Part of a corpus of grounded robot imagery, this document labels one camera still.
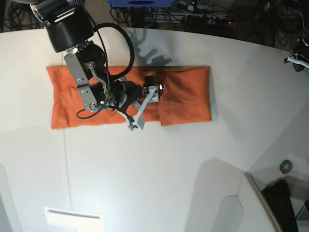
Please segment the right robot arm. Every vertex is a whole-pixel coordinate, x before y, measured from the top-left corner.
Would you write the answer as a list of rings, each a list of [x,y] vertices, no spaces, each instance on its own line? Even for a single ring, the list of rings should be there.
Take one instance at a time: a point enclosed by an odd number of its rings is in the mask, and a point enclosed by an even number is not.
[[[134,105],[137,117],[141,117],[147,104],[159,101],[165,86],[155,76],[145,77],[143,85],[126,80],[133,68],[135,51],[129,35],[120,26],[95,24],[83,0],[32,0],[29,6],[46,28],[54,50],[66,52],[64,60],[77,85],[84,111],[97,115],[112,109],[134,123],[135,118],[127,114],[129,106]],[[119,74],[110,73],[105,46],[90,40],[101,28],[115,29],[128,45],[129,63]]]

